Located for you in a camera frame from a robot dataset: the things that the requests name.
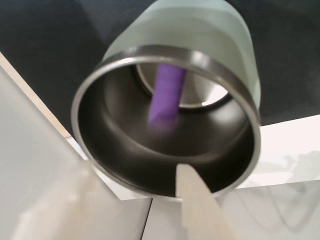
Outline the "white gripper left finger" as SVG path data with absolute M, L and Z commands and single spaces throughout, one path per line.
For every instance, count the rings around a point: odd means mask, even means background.
M 82 161 L 25 211 L 19 240 L 138 240 L 139 194 Z

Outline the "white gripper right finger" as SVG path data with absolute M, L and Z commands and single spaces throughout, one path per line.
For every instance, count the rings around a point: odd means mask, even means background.
M 225 212 L 189 164 L 176 166 L 175 196 L 181 199 L 182 225 L 189 240 L 236 239 Z

